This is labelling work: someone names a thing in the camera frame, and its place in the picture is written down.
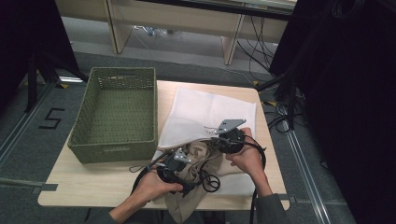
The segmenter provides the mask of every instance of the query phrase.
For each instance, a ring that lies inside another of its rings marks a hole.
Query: white cloth
[[[178,88],[163,125],[158,149],[179,147],[214,137],[224,119],[246,119],[243,127],[256,133],[256,104],[209,92]]]

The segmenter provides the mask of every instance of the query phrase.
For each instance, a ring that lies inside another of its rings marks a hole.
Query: metal bracket
[[[220,126],[215,130],[215,134],[227,133],[239,125],[245,123],[246,119],[225,119]]]
[[[182,161],[184,163],[190,163],[191,160],[187,157],[186,153],[183,152],[183,148],[180,147],[174,156],[175,161]]]

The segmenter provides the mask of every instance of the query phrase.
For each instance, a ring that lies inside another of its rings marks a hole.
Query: person's right hand
[[[245,142],[255,144],[255,142],[250,138],[251,130],[249,128],[241,129],[241,131],[247,136],[245,137]],[[231,165],[236,165],[243,172],[250,175],[260,197],[273,194],[268,183],[267,175],[262,167],[262,157],[257,148],[244,145],[240,152],[226,154],[225,159],[231,161]]]
[[[243,128],[241,131],[244,132],[246,136],[249,136],[245,137],[245,142],[256,145],[251,139],[250,128]],[[260,156],[257,148],[253,146],[244,145],[241,151],[233,154],[226,154],[225,159],[231,161],[232,166],[236,165],[239,169],[250,176],[254,175],[254,173],[258,171],[262,172],[263,170],[262,157]]]

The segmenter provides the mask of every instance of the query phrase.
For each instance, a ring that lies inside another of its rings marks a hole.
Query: beige cloth bag
[[[200,181],[198,172],[202,166],[204,166],[204,170],[212,175],[220,168],[223,157],[218,150],[207,146],[203,142],[193,142],[188,146],[188,149],[189,154],[187,156],[191,159],[191,164],[188,164],[178,174],[179,178],[197,183]],[[183,223],[207,194],[203,184],[195,187],[185,197],[181,193],[168,193],[165,195],[165,203],[169,214],[176,223]]]

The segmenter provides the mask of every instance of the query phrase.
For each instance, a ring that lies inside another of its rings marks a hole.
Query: black cord
[[[262,54],[263,54],[263,56],[264,56],[264,60],[265,60],[265,62],[266,62],[266,64],[267,64],[267,66],[264,66],[264,68],[266,68],[265,70],[266,70],[269,74],[271,74],[271,76],[275,77],[274,74],[270,73],[270,71],[269,71],[270,62],[269,62],[268,57],[269,57],[270,55],[268,55],[268,54],[265,53],[265,49],[267,49],[267,50],[272,54],[272,56],[270,56],[270,57],[273,57],[273,56],[274,56],[274,53],[273,53],[271,50],[269,50],[269,49],[267,48],[267,46],[265,45],[265,42],[264,42],[264,40],[263,40],[262,29],[263,29],[263,26],[264,26],[264,18],[262,18],[262,27],[261,27],[261,30],[260,30],[260,34],[257,33],[257,29],[256,29],[256,26],[254,25],[254,21],[253,21],[253,17],[252,17],[252,16],[250,16],[250,20],[251,20],[251,24],[252,24],[253,29],[254,29],[254,33],[255,33],[256,38],[257,38],[257,42],[260,43],[260,46],[262,47],[262,51],[261,51],[261,52],[262,52]]]
[[[241,43],[239,43],[239,40],[237,40],[236,43],[239,45],[239,47],[242,49],[242,51],[244,51],[245,54],[246,54],[247,56],[250,57],[250,59],[253,59],[254,62],[258,63],[261,67],[263,67],[263,68],[268,72],[268,68],[267,68],[264,64],[262,64],[259,60],[257,60],[253,55],[249,54],[249,53],[242,47]]]
[[[332,15],[341,21],[356,20],[364,8],[365,0],[355,0],[353,6],[348,12],[345,12],[345,6],[351,1],[339,0],[332,6]]]
[[[174,152],[172,152],[172,151],[165,152],[165,153],[163,153],[161,156],[159,156],[157,159],[155,159],[152,163],[146,165],[146,167],[142,170],[142,172],[140,172],[140,174],[137,176],[136,181],[134,182],[134,186],[132,187],[131,194],[134,193],[134,190],[136,189],[136,187],[137,187],[137,185],[139,184],[140,180],[143,178],[143,176],[144,176],[146,173],[148,173],[148,172],[151,170],[151,167],[152,167],[153,165],[155,165],[155,164],[156,164],[160,159],[162,159],[163,157],[172,155],[173,153],[174,153]]]
[[[90,218],[90,215],[91,215],[91,208],[88,209],[87,215],[85,215],[84,222],[86,222],[88,220],[88,218]]]
[[[283,121],[286,119],[286,116],[280,116],[277,118],[274,118],[273,120],[271,120],[271,122],[268,123],[268,128],[271,129],[275,126],[275,124],[279,123],[280,121]]]
[[[136,173],[136,172],[138,172],[139,170],[143,169],[144,167],[145,167],[145,166],[142,166],[142,165],[131,166],[131,167],[129,167],[129,172],[131,172],[131,173]]]
[[[266,158],[265,158],[264,151],[265,151],[266,147],[262,148],[262,146],[260,146],[260,144],[254,138],[252,138],[248,135],[245,135],[245,137],[252,139],[255,144],[251,144],[249,142],[237,141],[237,140],[230,140],[230,142],[241,143],[244,145],[255,147],[259,151],[260,155],[262,156],[262,169],[265,169]],[[251,198],[251,205],[250,205],[250,221],[249,221],[250,224],[253,224],[253,220],[254,220],[254,200],[256,198],[257,198],[257,190],[254,189],[254,192],[253,192],[253,195]]]
[[[247,41],[247,43],[248,43],[253,49],[256,48],[256,47],[253,47],[253,45],[250,44],[250,42],[248,41],[248,39],[247,39],[246,41]],[[256,49],[256,51],[259,52],[259,53],[261,53],[261,54],[265,54],[265,52],[262,52],[262,51],[259,50],[259,49]]]
[[[277,130],[279,133],[287,133],[288,131],[290,131],[290,128],[288,128],[287,130],[280,130],[279,127],[278,127],[278,124],[279,124],[279,123],[280,123],[280,122],[277,122],[276,125],[275,125],[275,128],[276,128],[276,130]]]
[[[209,162],[209,160],[205,161],[202,165],[201,168],[198,172],[198,176],[200,181],[198,182],[198,185],[202,184],[202,187],[204,188],[204,190],[206,192],[216,192],[220,189],[220,180],[217,176],[215,175],[211,175],[208,171],[204,170],[205,165]],[[206,185],[205,185],[205,181],[206,184],[208,186],[210,186],[212,189],[207,189]]]

